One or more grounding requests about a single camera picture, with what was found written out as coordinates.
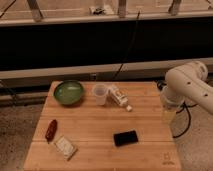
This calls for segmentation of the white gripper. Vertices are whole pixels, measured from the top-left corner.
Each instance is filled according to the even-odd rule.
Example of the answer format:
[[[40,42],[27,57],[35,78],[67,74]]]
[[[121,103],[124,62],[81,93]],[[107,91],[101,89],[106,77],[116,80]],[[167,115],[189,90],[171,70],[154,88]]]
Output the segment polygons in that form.
[[[163,105],[162,121],[170,124],[174,119],[176,112],[184,102],[184,97],[177,94],[168,86],[164,86],[160,92],[160,100]]]

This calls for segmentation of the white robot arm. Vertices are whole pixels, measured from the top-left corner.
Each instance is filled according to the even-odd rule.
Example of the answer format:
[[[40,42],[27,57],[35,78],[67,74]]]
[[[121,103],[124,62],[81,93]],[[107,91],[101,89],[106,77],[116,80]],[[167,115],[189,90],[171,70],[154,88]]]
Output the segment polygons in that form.
[[[160,91],[163,123],[171,123],[186,98],[213,115],[213,87],[206,83],[207,76],[208,69],[200,61],[176,66],[166,72],[166,85]]]

